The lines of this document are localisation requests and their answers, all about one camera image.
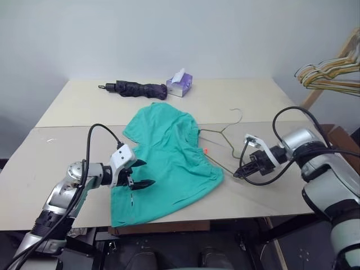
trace tissue box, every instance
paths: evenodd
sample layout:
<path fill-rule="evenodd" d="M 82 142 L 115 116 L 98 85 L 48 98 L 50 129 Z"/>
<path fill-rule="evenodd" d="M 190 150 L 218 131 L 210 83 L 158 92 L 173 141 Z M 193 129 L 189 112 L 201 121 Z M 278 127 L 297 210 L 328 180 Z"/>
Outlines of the tissue box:
<path fill-rule="evenodd" d="M 172 78 L 166 81 L 166 86 L 168 87 L 168 94 L 171 95 L 183 97 L 192 86 L 192 75 L 187 73 L 184 73 L 181 81 L 178 83 L 171 83 L 171 80 Z"/>

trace white tissue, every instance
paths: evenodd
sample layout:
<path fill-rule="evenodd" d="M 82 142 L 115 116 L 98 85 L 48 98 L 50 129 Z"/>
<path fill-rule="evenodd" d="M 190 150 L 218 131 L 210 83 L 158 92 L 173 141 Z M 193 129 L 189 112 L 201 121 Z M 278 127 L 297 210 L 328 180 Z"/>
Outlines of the white tissue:
<path fill-rule="evenodd" d="M 171 83 L 179 83 L 184 76 L 185 69 L 182 68 L 179 72 L 176 72 L 173 79 L 171 80 Z"/>

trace green cloth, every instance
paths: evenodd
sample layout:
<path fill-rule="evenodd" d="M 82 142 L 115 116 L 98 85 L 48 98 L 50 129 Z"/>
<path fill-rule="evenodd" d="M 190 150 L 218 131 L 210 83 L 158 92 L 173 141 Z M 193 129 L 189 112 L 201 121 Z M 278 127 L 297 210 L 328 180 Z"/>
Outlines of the green cloth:
<path fill-rule="evenodd" d="M 167 103 L 139 110 L 123 132 L 139 144 L 133 150 L 147 163 L 133 168 L 132 178 L 156 182 L 143 190 L 123 186 L 111 190 L 113 227 L 161 218 L 201 199 L 221 183 L 222 170 L 211 165 L 198 148 L 198 133 L 190 114 Z"/>

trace black cable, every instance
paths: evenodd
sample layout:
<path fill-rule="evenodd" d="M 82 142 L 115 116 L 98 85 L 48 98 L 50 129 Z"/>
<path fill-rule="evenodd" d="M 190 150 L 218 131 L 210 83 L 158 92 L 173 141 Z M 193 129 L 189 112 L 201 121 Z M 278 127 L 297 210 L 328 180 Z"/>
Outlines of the black cable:
<path fill-rule="evenodd" d="M 120 140 L 118 139 L 118 137 L 114 134 L 114 132 L 112 132 L 108 127 L 102 125 L 102 124 L 94 124 L 90 127 L 89 132 L 88 132 L 88 137 L 87 137 L 87 145 L 86 145 L 86 160 L 82 160 L 82 177 L 80 180 L 80 184 L 78 189 L 76 190 L 72 200 L 69 203 L 69 206 L 66 210 L 66 212 L 64 213 L 64 215 L 58 220 L 58 222 L 38 241 L 36 242 L 34 245 L 28 247 L 27 249 L 23 250 L 21 253 L 19 253 L 17 256 L 15 256 L 11 262 L 9 262 L 5 267 L 4 270 L 6 270 L 7 268 L 9 268 L 14 262 L 16 262 L 22 255 L 24 255 L 23 258 L 21 258 L 21 260 L 19 261 L 18 265 L 16 266 L 15 270 L 19 270 L 23 264 L 26 262 L 26 260 L 28 259 L 28 257 L 32 254 L 32 252 L 36 251 L 37 248 L 46 240 L 50 237 L 50 235 L 52 234 L 52 232 L 60 225 L 60 223 L 62 221 L 64 221 L 65 218 L 68 217 L 68 215 L 71 213 L 71 211 L 73 210 L 73 208 L 77 205 L 77 203 L 79 202 L 82 192 L 85 188 L 85 184 L 86 184 L 86 180 L 87 180 L 87 176 L 88 176 L 88 172 L 89 172 L 89 159 L 90 159 L 90 142 L 91 142 L 91 134 L 92 131 L 95 127 L 102 127 L 105 130 L 107 130 L 115 139 L 116 142 L 118 143 L 118 146 L 121 145 L 122 143 L 120 142 Z"/>
<path fill-rule="evenodd" d="M 244 146 L 244 148 L 242 149 L 242 152 L 241 152 L 240 169 L 242 168 L 242 159 L 244 158 L 244 154 L 245 154 L 246 148 L 248 147 L 248 144 L 249 144 L 249 139 L 246 140 L 245 146 Z M 271 180 L 263 182 L 263 183 L 253 182 L 253 181 L 249 180 L 245 175 L 243 175 L 242 178 L 245 181 L 247 181 L 248 183 L 250 183 L 252 185 L 255 185 L 255 186 L 266 186 L 266 185 L 271 184 L 272 182 L 275 182 L 276 180 L 278 180 L 287 171 L 287 169 L 289 169 L 289 167 L 294 163 L 294 161 L 295 161 L 294 159 L 291 159 L 289 161 L 289 163 L 286 164 L 286 166 L 283 168 L 283 170 L 281 172 L 279 172 L 279 174 L 277 176 L 275 176 Z"/>
<path fill-rule="evenodd" d="M 310 154 L 321 155 L 321 154 L 334 154 L 334 153 L 352 155 L 352 156 L 356 156 L 356 157 L 360 158 L 360 154 L 356 153 L 356 152 L 351 152 L 351 151 L 343 150 L 343 149 L 329 149 L 329 148 L 320 149 L 320 150 L 310 150 L 308 152 L 302 153 L 300 156 L 306 156 L 306 155 L 310 155 Z"/>
<path fill-rule="evenodd" d="M 279 111 L 279 112 L 275 115 L 274 119 L 272 120 L 272 129 L 273 129 L 273 131 L 274 131 L 275 136 L 278 138 L 278 140 L 282 142 L 281 137 L 279 136 L 279 134 L 278 134 L 277 131 L 276 131 L 276 126 L 275 126 L 276 119 L 277 119 L 277 118 L 279 117 L 279 115 L 282 114 L 284 111 L 288 111 L 288 110 L 292 110 L 292 109 L 294 109 L 294 110 L 299 110 L 299 111 L 302 111 L 303 113 L 307 114 L 307 115 L 311 118 L 312 122 L 314 122 L 314 125 L 316 126 L 317 130 L 319 131 L 319 133 L 321 134 L 322 138 L 324 139 L 326 146 L 327 146 L 328 148 L 331 148 L 329 139 L 327 138 L 325 131 L 322 129 L 320 123 L 319 123 L 318 120 L 315 118 L 315 116 L 314 116 L 311 112 L 309 112 L 307 109 L 304 109 L 304 108 L 299 107 L 299 106 L 290 106 L 290 107 L 287 107 L 287 108 L 285 108 L 285 109 L 282 109 L 281 111 Z"/>

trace hanger rack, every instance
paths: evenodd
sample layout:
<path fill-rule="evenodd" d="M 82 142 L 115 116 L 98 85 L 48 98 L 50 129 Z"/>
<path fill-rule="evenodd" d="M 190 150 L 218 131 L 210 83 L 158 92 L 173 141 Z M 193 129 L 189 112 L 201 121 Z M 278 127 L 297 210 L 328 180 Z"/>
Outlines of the hanger rack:
<path fill-rule="evenodd" d="M 306 88 L 311 89 L 310 94 L 301 103 L 301 107 L 309 109 L 324 90 L 332 90 L 360 97 L 360 82 L 333 80 L 340 74 L 359 71 L 359 41 L 360 28 L 355 28 L 343 45 L 337 58 L 323 61 L 318 65 L 306 65 L 295 73 L 299 82 Z"/>

